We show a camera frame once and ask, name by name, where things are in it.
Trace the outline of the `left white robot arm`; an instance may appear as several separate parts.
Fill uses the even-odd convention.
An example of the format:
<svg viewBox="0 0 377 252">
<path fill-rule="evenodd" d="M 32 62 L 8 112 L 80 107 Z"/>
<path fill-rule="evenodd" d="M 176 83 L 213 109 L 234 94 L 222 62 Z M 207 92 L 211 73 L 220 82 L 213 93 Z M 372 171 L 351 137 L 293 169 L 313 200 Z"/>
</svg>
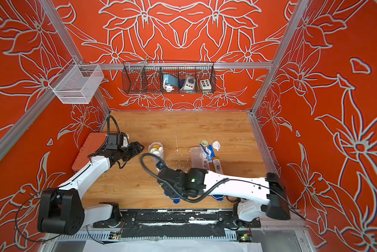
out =
<svg viewBox="0 0 377 252">
<path fill-rule="evenodd" d="M 139 142 L 112 145 L 89 155 L 90 161 L 70 179 L 56 188 L 42 192 L 38 211 L 37 229 L 42 233 L 74 235 L 82 227 L 97 222 L 110 226 L 121 223 L 117 203 L 100 203 L 84 208 L 81 199 L 93 183 L 115 163 L 129 161 L 140 154 L 144 146 Z"/>
</svg>

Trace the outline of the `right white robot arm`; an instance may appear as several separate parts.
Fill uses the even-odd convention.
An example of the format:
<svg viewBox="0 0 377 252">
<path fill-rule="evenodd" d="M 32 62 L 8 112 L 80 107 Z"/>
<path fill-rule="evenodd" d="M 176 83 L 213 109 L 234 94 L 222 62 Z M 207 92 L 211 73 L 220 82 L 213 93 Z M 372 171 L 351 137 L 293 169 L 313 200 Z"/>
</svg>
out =
<svg viewBox="0 0 377 252">
<path fill-rule="evenodd" d="M 240 198 L 235 211 L 237 219 L 243 222 L 251 222 L 264 215 L 282 221 L 290 219 L 286 187 L 276 173 L 267 173 L 266 177 L 246 178 L 205 169 L 191 168 L 183 172 L 164 167 L 159 171 L 157 180 L 165 194 L 172 199 L 197 203 L 207 196 Z"/>
</svg>

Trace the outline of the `clear container blue lid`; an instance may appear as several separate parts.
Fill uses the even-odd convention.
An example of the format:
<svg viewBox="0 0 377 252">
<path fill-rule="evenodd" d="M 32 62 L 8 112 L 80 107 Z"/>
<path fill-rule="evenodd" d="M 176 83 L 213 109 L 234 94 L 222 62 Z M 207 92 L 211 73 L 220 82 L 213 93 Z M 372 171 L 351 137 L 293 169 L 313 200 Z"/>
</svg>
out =
<svg viewBox="0 0 377 252">
<path fill-rule="evenodd" d="M 160 157 L 162 160 L 165 159 L 164 155 L 164 146 L 160 142 L 154 142 L 149 145 L 148 151 L 158 157 Z"/>
<path fill-rule="evenodd" d="M 191 167 L 205 169 L 203 159 L 203 149 L 201 147 L 194 147 L 190 149 Z"/>
</svg>

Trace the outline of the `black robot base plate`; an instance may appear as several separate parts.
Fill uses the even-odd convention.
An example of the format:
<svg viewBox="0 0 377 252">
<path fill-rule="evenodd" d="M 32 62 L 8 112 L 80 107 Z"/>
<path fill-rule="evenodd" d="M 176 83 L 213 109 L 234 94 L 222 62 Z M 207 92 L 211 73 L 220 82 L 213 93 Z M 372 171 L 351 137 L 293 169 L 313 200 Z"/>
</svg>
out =
<svg viewBox="0 0 377 252">
<path fill-rule="evenodd" d="M 234 220 L 231 209 L 122 209 L 122 220 L 116 226 L 104 221 L 93 224 L 94 228 L 133 228 L 144 225 L 184 225 L 184 224 L 217 224 L 219 222 L 229 228 L 239 227 Z"/>
</svg>

